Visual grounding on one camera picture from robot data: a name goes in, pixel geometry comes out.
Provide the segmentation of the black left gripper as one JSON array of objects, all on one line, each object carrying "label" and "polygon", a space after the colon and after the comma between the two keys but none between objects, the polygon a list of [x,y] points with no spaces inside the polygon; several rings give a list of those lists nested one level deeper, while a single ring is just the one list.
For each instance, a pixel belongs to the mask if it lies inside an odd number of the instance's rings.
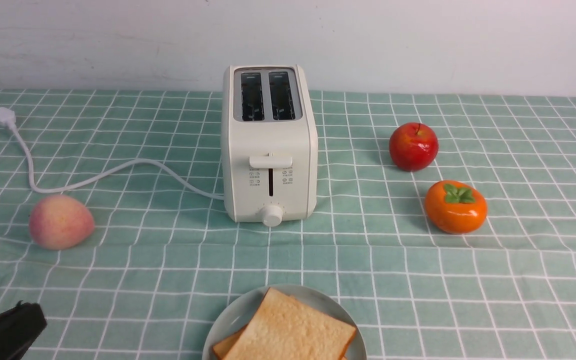
[{"label": "black left gripper", "polygon": [[20,360],[47,326],[39,303],[18,301],[0,313],[0,360]]}]

